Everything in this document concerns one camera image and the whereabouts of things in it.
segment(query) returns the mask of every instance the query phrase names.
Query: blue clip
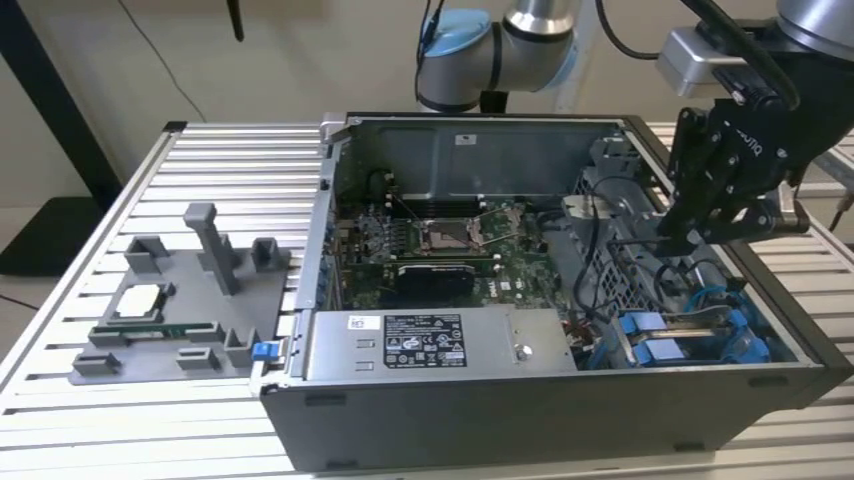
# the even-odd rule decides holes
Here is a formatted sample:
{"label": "blue clip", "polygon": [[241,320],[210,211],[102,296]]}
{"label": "blue clip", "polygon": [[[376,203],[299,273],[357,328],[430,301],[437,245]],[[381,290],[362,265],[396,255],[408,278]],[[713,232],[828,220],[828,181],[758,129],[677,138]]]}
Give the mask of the blue clip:
{"label": "blue clip", "polygon": [[666,330],[668,323],[661,313],[657,312],[629,312],[620,317],[620,325],[626,335],[650,330]]}
{"label": "blue clip", "polygon": [[726,344],[721,361],[724,363],[769,363],[772,352],[768,344],[753,333],[748,319],[738,310],[730,313],[730,323],[736,332]]}
{"label": "blue clip", "polygon": [[279,342],[259,342],[253,346],[253,361],[270,362],[279,359]]}

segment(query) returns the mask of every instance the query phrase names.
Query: power supply label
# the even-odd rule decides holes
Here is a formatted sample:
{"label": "power supply label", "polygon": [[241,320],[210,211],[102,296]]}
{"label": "power supply label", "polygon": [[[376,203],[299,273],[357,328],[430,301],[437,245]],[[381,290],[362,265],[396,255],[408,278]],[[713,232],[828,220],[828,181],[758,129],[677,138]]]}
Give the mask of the power supply label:
{"label": "power supply label", "polygon": [[466,366],[460,315],[386,315],[385,358],[389,368]]}

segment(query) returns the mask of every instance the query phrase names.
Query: aluminum extrusion table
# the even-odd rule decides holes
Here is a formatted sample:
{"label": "aluminum extrusion table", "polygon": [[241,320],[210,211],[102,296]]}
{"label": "aluminum extrusion table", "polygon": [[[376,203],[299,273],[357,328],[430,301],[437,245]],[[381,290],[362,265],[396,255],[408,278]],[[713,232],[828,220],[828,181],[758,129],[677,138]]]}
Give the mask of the aluminum extrusion table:
{"label": "aluminum extrusion table", "polygon": [[[666,144],[673,128],[653,125]],[[73,386],[65,374],[129,268],[122,252],[133,236],[159,234],[167,248],[199,248],[182,221],[191,201],[217,202],[217,225],[235,247],[275,236],[293,249],[282,305],[282,327],[290,331],[319,141],[317,124],[190,124],[183,132],[163,133],[0,365],[0,479],[311,478],[293,471],[249,379]],[[852,158],[854,138],[839,153]],[[852,252],[821,226],[808,235],[756,244],[754,250],[854,360]],[[714,454],[359,478],[546,477],[854,478],[854,381],[811,408],[768,415]]]}

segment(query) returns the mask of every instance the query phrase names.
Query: blue cable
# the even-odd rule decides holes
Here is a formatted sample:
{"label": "blue cable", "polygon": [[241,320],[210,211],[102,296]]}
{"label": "blue cable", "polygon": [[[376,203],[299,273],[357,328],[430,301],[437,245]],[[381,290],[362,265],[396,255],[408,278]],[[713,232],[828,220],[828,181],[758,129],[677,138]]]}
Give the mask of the blue cable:
{"label": "blue cable", "polygon": [[700,302],[700,300],[709,295],[710,293],[724,293],[726,292],[726,287],[717,285],[714,287],[706,287],[704,288],[700,292],[697,292],[694,294],[694,296],[692,297],[692,299],[689,300],[689,303],[685,305],[685,312],[690,312],[694,310],[694,307],[697,306],[697,302]]}
{"label": "blue cable", "polygon": [[593,352],[590,356],[590,360],[588,361],[588,370],[596,370],[600,366],[600,362],[602,361],[602,357],[605,357],[605,351],[608,350],[605,344],[601,344],[600,347]]}

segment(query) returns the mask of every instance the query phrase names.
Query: black cable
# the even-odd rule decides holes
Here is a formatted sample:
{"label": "black cable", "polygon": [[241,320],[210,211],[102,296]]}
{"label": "black cable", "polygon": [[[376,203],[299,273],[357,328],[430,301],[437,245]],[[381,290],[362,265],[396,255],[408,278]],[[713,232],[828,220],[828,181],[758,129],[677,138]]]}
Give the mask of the black cable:
{"label": "black cable", "polygon": [[610,298],[609,300],[606,300],[606,302],[602,305],[600,305],[600,290],[604,289],[602,280],[605,280],[605,272],[613,263],[614,263],[614,259],[605,262],[605,264],[602,265],[602,268],[600,269],[600,273],[597,274],[597,283],[594,284],[597,290],[594,291],[594,294],[593,294],[593,306],[592,306],[594,310],[600,310],[602,307],[610,305],[614,300],[617,300],[616,298]]}
{"label": "black cable", "polygon": [[600,192],[597,191],[597,189],[600,188],[600,185],[602,185],[605,182],[612,181],[612,180],[622,180],[624,182],[629,182],[633,185],[636,185],[638,188],[641,188],[644,190],[644,185],[641,185],[641,182],[638,182],[637,179],[632,178],[632,177],[626,177],[624,175],[609,175],[606,177],[602,177],[597,183],[593,184],[593,186],[590,187],[590,192],[594,196],[600,197],[602,200],[605,200],[605,202],[609,205],[614,205],[614,202],[612,202],[612,200],[602,194],[600,194]]}
{"label": "black cable", "polygon": [[440,18],[442,16],[445,1],[446,0],[440,0],[440,5],[437,6],[437,10],[433,13],[433,17],[430,17],[430,21],[428,21],[428,17],[430,16],[430,7],[433,5],[433,0],[428,0],[428,4],[425,5],[425,15],[422,16],[422,24],[418,30],[418,48],[416,51],[416,101],[418,101],[418,77],[422,73],[422,66],[425,65],[428,49],[433,44],[437,34],[437,27],[440,25]]}
{"label": "black cable", "polygon": [[665,272],[668,272],[668,270],[673,270],[674,272],[677,272],[677,274],[680,274],[680,270],[677,270],[677,267],[674,267],[669,263],[662,263],[662,266],[658,267],[658,271],[656,272],[656,276],[653,277],[653,286],[656,287],[656,297],[658,298],[660,302],[665,301],[662,281],[665,280]]}
{"label": "black cable", "polygon": [[633,50],[617,37],[617,33],[612,28],[612,22],[609,21],[608,14],[605,13],[604,0],[597,0],[597,15],[600,16],[600,23],[602,23],[602,30],[605,30],[605,35],[609,37],[609,40],[612,41],[617,49],[624,53],[624,55],[634,58],[636,60],[658,60],[658,53],[645,53]]}
{"label": "black cable", "polygon": [[713,0],[682,0],[682,3],[697,16],[709,24],[713,32],[722,35],[734,47],[736,54],[741,56],[748,65],[753,67],[769,87],[780,95],[791,111],[801,105],[799,89],[780,67],[772,55],[748,36],[748,33],[736,23]]}
{"label": "black cable", "polygon": [[31,310],[39,310],[39,307],[37,307],[35,305],[33,305],[31,303],[27,302],[22,302],[21,300],[18,300],[17,298],[13,297],[7,297],[6,295],[0,294],[0,300],[6,300],[7,302],[13,302],[17,305],[21,305],[22,307],[30,308]]}
{"label": "black cable", "polygon": [[833,216],[833,221],[831,222],[831,227],[828,228],[828,230],[831,230],[832,232],[840,226],[840,221],[843,220],[843,215],[845,215],[845,212],[843,210],[839,210],[837,214]]}
{"label": "black cable", "polygon": [[712,258],[701,258],[698,261],[696,261],[692,265],[688,266],[688,268],[684,270],[684,273],[686,274],[692,273],[694,270],[697,270],[697,267],[700,267],[702,264],[708,264],[716,267],[718,269],[718,273],[725,279],[729,277],[729,272],[726,271],[726,267],[721,264],[720,261],[713,260]]}
{"label": "black cable", "polygon": [[597,202],[594,201],[593,195],[590,195],[590,205],[593,207],[593,227],[590,229],[590,242],[588,242],[588,255],[585,256],[585,265],[578,272],[578,276],[576,277],[576,283],[573,284],[573,297],[576,298],[576,303],[585,311],[585,315],[588,315],[589,320],[598,317],[600,313],[594,310],[593,306],[586,305],[582,300],[582,282],[588,277],[588,271],[590,270],[590,266],[593,265],[593,259],[597,253],[597,245],[600,243],[600,209],[597,208]]}
{"label": "black cable", "polygon": [[366,198],[369,199],[372,199],[372,180],[374,180],[374,175],[377,175],[378,173],[382,173],[384,175],[389,175],[392,173],[392,170],[384,167],[373,168],[372,170],[369,170],[369,174],[365,177],[365,192],[364,192]]}
{"label": "black cable", "polygon": [[166,63],[166,59],[163,58],[163,55],[161,54],[161,50],[158,50],[158,47],[155,47],[155,44],[151,41],[151,38],[149,38],[149,35],[146,35],[146,32],[143,31],[143,28],[139,26],[139,23],[137,23],[137,18],[134,18],[134,14],[131,13],[131,10],[129,9],[129,6],[125,4],[125,0],[117,0],[117,2],[119,3],[119,6],[122,6],[122,9],[125,10],[126,15],[129,16],[129,19],[131,20],[131,23],[134,24],[134,28],[137,28],[137,31],[142,35],[143,39],[149,43],[149,46],[151,47],[153,51],[155,52],[155,55],[161,59],[161,63],[163,64],[163,68],[166,69],[166,73],[170,75],[170,78],[173,79],[173,84],[175,85],[175,88],[178,89],[178,91],[181,92],[182,96],[187,100],[187,103],[190,103],[190,106],[193,107],[193,109],[199,114],[199,118],[202,119],[202,121],[207,122],[209,119],[205,117],[205,114],[202,113],[202,110],[199,110],[199,106],[197,105],[197,102],[193,101],[193,99],[190,98],[190,95],[187,95],[187,92],[185,91],[185,89],[182,88],[181,84],[178,83],[178,79],[175,78],[175,74],[173,73],[173,69],[170,68],[170,64]]}

